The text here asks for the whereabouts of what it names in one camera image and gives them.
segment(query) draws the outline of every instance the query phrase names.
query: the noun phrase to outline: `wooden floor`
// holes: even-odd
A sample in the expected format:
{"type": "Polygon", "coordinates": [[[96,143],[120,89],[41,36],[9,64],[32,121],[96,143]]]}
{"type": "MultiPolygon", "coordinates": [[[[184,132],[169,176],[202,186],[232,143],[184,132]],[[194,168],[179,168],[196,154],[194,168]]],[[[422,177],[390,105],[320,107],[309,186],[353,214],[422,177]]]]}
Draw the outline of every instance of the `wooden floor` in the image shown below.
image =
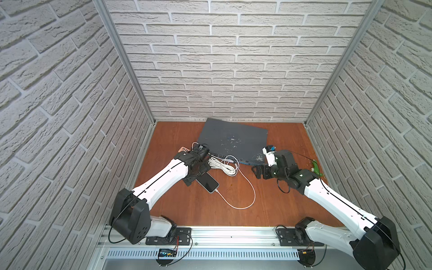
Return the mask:
{"type": "MultiPolygon", "coordinates": [[[[244,123],[268,130],[267,144],[277,149],[288,149],[316,159],[306,130],[300,123],[244,123]]],[[[191,148],[204,126],[203,122],[158,122],[135,186],[146,182],[163,169],[180,147],[191,148]]],[[[294,155],[299,168],[311,168],[311,162],[294,155]]],[[[276,179],[256,179],[251,166],[240,165],[241,171],[255,187],[257,198],[246,210],[228,206],[216,192],[209,194],[196,181],[187,187],[183,181],[168,190],[151,209],[153,216],[164,215],[178,225],[188,226],[294,226],[306,216],[330,225],[341,226],[324,208],[295,190],[283,194],[276,179]]],[[[225,175],[221,170],[209,173],[219,182],[219,192],[236,207],[248,206],[254,194],[250,184],[241,174],[225,175]]],[[[281,188],[287,190],[285,182],[281,188]]]]}

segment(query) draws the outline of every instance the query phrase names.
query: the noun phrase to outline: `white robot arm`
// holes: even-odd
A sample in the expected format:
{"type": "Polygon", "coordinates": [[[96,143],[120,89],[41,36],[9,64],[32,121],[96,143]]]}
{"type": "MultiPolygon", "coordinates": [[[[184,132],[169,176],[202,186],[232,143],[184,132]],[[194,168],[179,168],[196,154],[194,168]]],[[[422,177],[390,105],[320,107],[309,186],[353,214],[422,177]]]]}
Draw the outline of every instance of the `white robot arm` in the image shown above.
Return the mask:
{"type": "Polygon", "coordinates": [[[399,255],[396,226],[390,219],[378,219],[335,192],[315,173],[299,170],[290,151],[275,151],[274,146],[267,146],[263,152],[276,164],[262,165],[253,172],[259,171],[267,179],[266,175],[271,175],[286,181],[290,188],[320,204],[347,228],[334,228],[307,217],[295,226],[299,243],[330,245],[354,257],[367,270],[385,270],[399,255]]]}
{"type": "MultiPolygon", "coordinates": [[[[210,170],[206,160],[208,149],[198,145],[190,152],[178,153],[171,162],[146,183],[132,191],[121,190],[111,213],[111,226],[132,244],[144,237],[172,237],[175,224],[165,217],[150,216],[156,201],[175,183],[183,179],[186,185],[210,170]]],[[[288,150],[275,151],[267,146],[263,153],[269,162],[252,170],[258,178],[277,178],[290,188],[314,200],[338,218],[347,229],[324,225],[305,218],[295,226],[297,242],[307,245],[320,242],[337,248],[367,270],[386,269],[400,252],[396,226],[386,217],[378,219],[332,190],[315,173],[299,170],[288,150]]]]}

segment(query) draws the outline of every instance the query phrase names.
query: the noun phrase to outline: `white cable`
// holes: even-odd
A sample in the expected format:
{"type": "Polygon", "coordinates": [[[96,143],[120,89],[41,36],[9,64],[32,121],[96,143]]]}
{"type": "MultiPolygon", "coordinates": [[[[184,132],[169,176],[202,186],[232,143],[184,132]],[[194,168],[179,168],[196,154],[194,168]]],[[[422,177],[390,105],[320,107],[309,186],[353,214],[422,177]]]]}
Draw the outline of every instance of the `white cable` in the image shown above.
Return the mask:
{"type": "Polygon", "coordinates": [[[221,169],[225,174],[227,174],[229,176],[236,176],[237,175],[237,171],[239,171],[243,175],[243,177],[249,182],[249,184],[252,187],[252,190],[254,191],[254,201],[249,206],[247,206],[247,207],[243,207],[243,208],[235,207],[235,206],[232,206],[229,202],[227,202],[227,200],[225,200],[225,198],[222,196],[222,194],[219,192],[219,190],[215,189],[215,191],[222,197],[222,199],[229,206],[231,206],[234,209],[243,210],[243,209],[247,209],[247,208],[251,207],[255,203],[255,199],[257,198],[257,195],[255,193],[255,189],[254,189],[254,186],[252,185],[252,183],[241,172],[241,170],[240,170],[240,163],[238,162],[238,160],[233,155],[228,155],[224,159],[218,158],[217,156],[213,156],[213,155],[211,155],[211,156],[212,157],[209,159],[209,165],[210,165],[210,167],[212,169],[221,169]]]}

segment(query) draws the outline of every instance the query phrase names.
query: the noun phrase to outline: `green toy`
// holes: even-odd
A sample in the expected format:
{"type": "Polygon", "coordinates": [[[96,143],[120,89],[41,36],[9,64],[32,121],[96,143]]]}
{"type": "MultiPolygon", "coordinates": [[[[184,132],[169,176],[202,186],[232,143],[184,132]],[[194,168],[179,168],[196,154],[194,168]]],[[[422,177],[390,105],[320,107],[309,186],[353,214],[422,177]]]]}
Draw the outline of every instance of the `green toy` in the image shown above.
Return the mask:
{"type": "Polygon", "coordinates": [[[318,163],[315,159],[312,160],[312,164],[314,165],[314,167],[311,168],[311,172],[314,172],[319,177],[322,177],[324,174],[320,173],[320,168],[318,167],[318,163]]]}

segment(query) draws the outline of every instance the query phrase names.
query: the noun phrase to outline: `smartphone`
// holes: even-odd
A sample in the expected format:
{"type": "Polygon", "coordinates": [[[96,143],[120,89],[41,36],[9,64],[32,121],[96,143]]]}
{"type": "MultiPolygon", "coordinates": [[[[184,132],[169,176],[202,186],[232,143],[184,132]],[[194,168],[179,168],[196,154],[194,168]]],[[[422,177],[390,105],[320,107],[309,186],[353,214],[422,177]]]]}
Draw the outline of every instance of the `smartphone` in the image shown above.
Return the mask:
{"type": "Polygon", "coordinates": [[[207,189],[209,193],[213,193],[213,191],[219,187],[219,183],[208,173],[205,173],[202,176],[197,176],[197,181],[207,189]]]}

